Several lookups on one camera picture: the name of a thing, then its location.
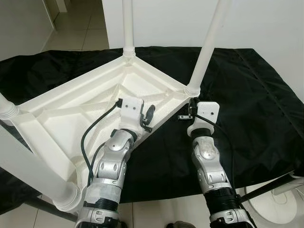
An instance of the white wall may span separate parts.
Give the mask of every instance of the white wall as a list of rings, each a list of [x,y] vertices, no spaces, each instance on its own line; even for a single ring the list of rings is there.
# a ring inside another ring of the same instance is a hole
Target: white wall
[[[39,53],[52,31],[43,0],[0,0],[0,61]]]
[[[134,44],[202,45],[216,0],[133,0]],[[110,48],[123,46],[122,0],[103,0]],[[254,48],[304,101],[303,0],[234,0],[220,48]]]
[[[70,2],[71,2],[70,0],[56,0],[59,12],[62,13],[67,12]]]

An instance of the black tablecloth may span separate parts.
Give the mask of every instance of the black tablecloth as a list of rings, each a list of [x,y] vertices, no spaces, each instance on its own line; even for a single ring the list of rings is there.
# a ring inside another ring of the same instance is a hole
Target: black tablecloth
[[[139,58],[185,85],[199,52],[198,47],[136,48]],[[112,49],[13,57],[0,62],[0,91],[18,105],[121,55],[121,49]],[[200,99],[220,104],[217,123],[236,150],[236,187],[267,181],[303,165],[304,105],[253,49],[216,48]],[[186,133],[191,123],[177,120],[177,115],[186,113],[184,106],[133,151],[121,202],[201,193]],[[22,141],[13,127],[6,129]],[[230,177],[228,142],[217,130],[213,137]],[[34,195],[36,191],[0,171],[0,213]]]

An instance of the robotic leg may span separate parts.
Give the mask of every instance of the robotic leg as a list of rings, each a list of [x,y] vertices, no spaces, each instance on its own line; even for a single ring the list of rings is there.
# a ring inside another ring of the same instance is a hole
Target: robotic leg
[[[189,115],[197,114],[216,122],[219,105],[216,102],[189,103]],[[198,169],[198,179],[210,211],[211,228],[255,228],[253,220],[243,209],[227,175],[219,162],[219,151],[211,137],[213,125],[195,117],[187,129],[193,139],[192,159]]]
[[[76,228],[118,227],[117,208],[124,185],[126,163],[143,129],[151,132],[152,129],[147,125],[152,120],[154,110],[152,105],[144,118],[143,100],[129,97],[122,101],[119,130],[114,130],[104,144],[104,154],[86,190]]]

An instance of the black metal frame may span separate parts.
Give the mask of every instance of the black metal frame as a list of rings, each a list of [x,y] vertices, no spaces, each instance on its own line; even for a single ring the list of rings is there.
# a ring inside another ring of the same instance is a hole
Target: black metal frame
[[[261,188],[258,188],[256,190],[250,192],[250,193],[245,194],[244,196],[242,196],[240,198],[240,202],[242,203],[242,202],[245,202],[247,200],[250,200],[254,197],[257,197],[259,195],[264,194],[265,192],[268,192],[268,191],[271,191],[271,190],[273,190],[277,187],[280,187],[283,184],[289,183],[293,180],[294,180],[294,178],[288,173],[288,174],[286,174],[286,175],[284,175],[284,176],[282,176],[282,177],[280,177],[280,178],[262,186]]]
[[[60,211],[54,205],[52,205],[48,202],[45,202],[44,200],[41,200],[37,197],[31,198],[30,200],[27,200],[24,203],[27,204],[27,205],[30,205],[32,207],[35,207],[37,209],[46,211],[46,212],[48,212],[52,215],[56,215],[56,216],[59,216],[61,218],[70,220],[72,222],[77,221],[77,216],[76,215]]]

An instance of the black cable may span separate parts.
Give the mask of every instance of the black cable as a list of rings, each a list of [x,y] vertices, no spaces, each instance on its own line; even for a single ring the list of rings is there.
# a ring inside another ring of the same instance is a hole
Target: black cable
[[[218,128],[222,133],[223,135],[226,137],[228,143],[229,143],[229,146],[230,146],[230,150],[231,150],[231,187],[232,187],[232,190],[234,192],[235,195],[237,195],[236,193],[236,188],[235,188],[235,184],[234,184],[234,148],[233,148],[233,145],[231,143],[231,140],[229,139],[229,136],[226,134],[226,132],[220,127],[218,126],[216,123],[213,123],[212,121],[200,116],[200,115],[197,115],[197,114],[193,114],[193,116],[211,124],[212,126]]]
[[[89,169],[89,177],[93,177],[94,174],[93,174],[93,169],[91,167],[91,164],[90,164],[90,161],[89,159],[87,158],[87,155],[86,155],[86,151],[85,151],[85,139],[86,139],[86,136],[87,134],[89,133],[89,131],[96,125],[98,124],[99,121],[101,121],[103,118],[105,118],[110,112],[112,112],[116,106],[118,105],[118,101],[113,105],[112,108],[110,108],[108,111],[106,111],[102,116],[100,116],[97,120],[95,120],[94,123],[91,124],[91,126],[88,127],[88,129],[85,131],[84,135],[82,136],[81,138],[81,143],[80,143],[80,147],[81,147],[81,153],[84,157],[84,160],[86,162],[86,165],[87,165],[87,168]]]
[[[97,157],[97,154],[98,154],[99,150],[100,150],[104,145],[105,145],[105,142],[104,142],[103,144],[101,144],[101,145],[97,148],[97,150],[95,151],[95,153],[94,153],[94,156],[93,156],[93,159],[92,159],[92,162],[91,162],[91,168],[92,168],[92,170],[93,170],[93,167],[94,167],[94,162],[95,162],[95,159],[96,159],[96,157]],[[87,187],[90,186],[92,180],[93,180],[93,177],[90,176],[90,174],[89,174],[89,175],[88,175],[88,178],[87,178]]]

